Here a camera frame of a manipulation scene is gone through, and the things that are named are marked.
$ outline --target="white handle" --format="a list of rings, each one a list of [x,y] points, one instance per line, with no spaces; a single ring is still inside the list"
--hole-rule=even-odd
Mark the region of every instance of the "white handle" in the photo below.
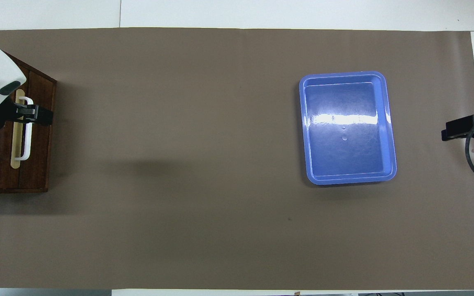
[[[31,98],[26,96],[21,96],[19,99],[27,101],[27,105],[33,105],[34,101]],[[32,144],[32,123],[25,124],[25,145],[23,148],[23,156],[16,157],[15,160],[27,160],[30,157],[30,145]]]

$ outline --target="blue container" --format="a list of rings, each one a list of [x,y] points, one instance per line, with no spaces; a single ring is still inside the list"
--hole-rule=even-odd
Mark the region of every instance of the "blue container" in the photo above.
[[[395,176],[391,111],[381,73],[308,75],[299,92],[312,183],[380,182]]]

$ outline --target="brown paper sheet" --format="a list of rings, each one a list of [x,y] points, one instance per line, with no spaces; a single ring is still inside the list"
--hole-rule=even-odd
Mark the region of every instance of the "brown paper sheet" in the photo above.
[[[474,289],[469,32],[0,31],[59,81],[51,186],[0,195],[0,287]],[[397,176],[311,185],[297,84],[387,77]]]

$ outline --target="dark brown wooden box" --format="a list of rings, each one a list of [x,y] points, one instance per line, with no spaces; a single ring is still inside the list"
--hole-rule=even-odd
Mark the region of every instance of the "dark brown wooden box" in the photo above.
[[[34,104],[54,111],[56,81],[21,60],[10,57],[27,77],[27,82],[19,88],[25,92],[26,96],[34,100]],[[7,122],[0,129],[0,193],[48,190],[52,129],[52,125],[34,124],[30,157],[26,161],[21,161],[18,169],[13,169],[10,165],[13,123]]]

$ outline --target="drawer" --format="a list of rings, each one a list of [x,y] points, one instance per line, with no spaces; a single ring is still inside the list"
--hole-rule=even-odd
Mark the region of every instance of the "drawer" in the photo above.
[[[27,77],[27,81],[19,89],[25,92],[25,96],[32,98],[34,104],[54,111],[56,81],[21,60],[10,57]],[[13,101],[15,96],[14,92],[11,95]],[[53,126],[33,125],[30,157],[21,161],[19,168],[14,169],[11,167],[14,124],[21,123],[6,122],[0,129],[0,193],[47,191]]]

